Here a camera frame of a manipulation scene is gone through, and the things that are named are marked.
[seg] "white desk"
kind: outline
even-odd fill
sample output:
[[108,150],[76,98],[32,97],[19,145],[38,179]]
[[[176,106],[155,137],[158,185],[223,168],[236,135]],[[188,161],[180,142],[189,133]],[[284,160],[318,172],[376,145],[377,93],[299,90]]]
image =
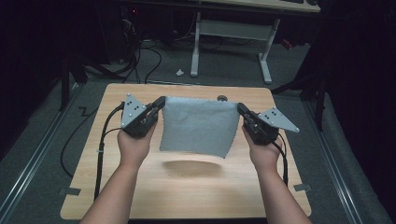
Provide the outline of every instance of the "white desk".
[[[306,2],[303,4],[285,2],[280,0],[201,0],[198,4],[202,2],[208,3],[219,3],[219,4],[230,4],[237,5],[243,7],[264,7],[271,9],[279,9],[279,10],[290,10],[290,11],[299,11],[299,12],[320,12],[320,8],[318,6],[310,6]],[[262,68],[262,75],[264,77],[264,82],[266,84],[271,84],[271,74],[268,69],[267,64],[267,56],[271,49],[271,46],[274,42],[274,38],[276,35],[277,27],[280,23],[280,20],[277,19],[274,21],[272,25],[262,26],[262,25],[253,25],[253,24],[245,24],[245,23],[236,23],[236,22],[227,22],[227,21],[212,21],[212,20],[201,20],[201,13],[197,13],[197,21],[195,27],[195,44],[194,50],[192,53],[192,61],[191,61],[191,76],[198,76],[199,69],[199,41],[200,35],[217,35],[217,36],[226,36],[233,38],[245,38],[245,39],[254,39],[265,41],[264,49],[262,53],[259,53],[259,63]]]

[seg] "gray cloth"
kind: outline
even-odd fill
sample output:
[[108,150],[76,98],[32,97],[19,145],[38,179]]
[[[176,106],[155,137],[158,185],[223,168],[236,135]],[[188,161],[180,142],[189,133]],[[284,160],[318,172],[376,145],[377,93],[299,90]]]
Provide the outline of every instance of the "gray cloth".
[[189,151],[225,158],[239,122],[237,103],[166,97],[162,151]]

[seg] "forearm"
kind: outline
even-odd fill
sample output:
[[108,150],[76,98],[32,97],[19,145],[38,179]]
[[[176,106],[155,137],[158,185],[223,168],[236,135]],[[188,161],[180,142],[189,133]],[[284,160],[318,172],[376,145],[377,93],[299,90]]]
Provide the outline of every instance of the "forearm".
[[268,223],[311,223],[277,171],[258,171]]
[[119,166],[80,223],[127,223],[137,170]]

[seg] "person's left hand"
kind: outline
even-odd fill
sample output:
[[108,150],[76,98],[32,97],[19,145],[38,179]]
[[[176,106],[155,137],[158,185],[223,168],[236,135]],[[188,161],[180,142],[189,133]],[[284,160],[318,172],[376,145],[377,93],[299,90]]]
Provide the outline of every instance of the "person's left hand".
[[154,133],[155,123],[143,138],[132,138],[123,130],[117,136],[120,148],[120,166],[127,166],[136,171],[149,154],[149,143]]

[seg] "finger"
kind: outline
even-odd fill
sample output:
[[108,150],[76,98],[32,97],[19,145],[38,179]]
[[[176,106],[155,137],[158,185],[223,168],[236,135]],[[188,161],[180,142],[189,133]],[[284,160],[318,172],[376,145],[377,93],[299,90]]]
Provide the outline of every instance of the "finger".
[[150,130],[149,130],[148,133],[146,134],[146,137],[147,137],[148,139],[151,139],[152,135],[154,134],[154,130],[155,130],[155,127],[157,127],[157,123],[158,123],[158,122],[155,122],[154,125],[150,128]]
[[242,131],[244,132],[245,138],[247,139],[247,144],[252,147],[254,146],[253,139],[251,139],[250,135],[248,134],[248,131],[245,129],[244,126],[242,126]]

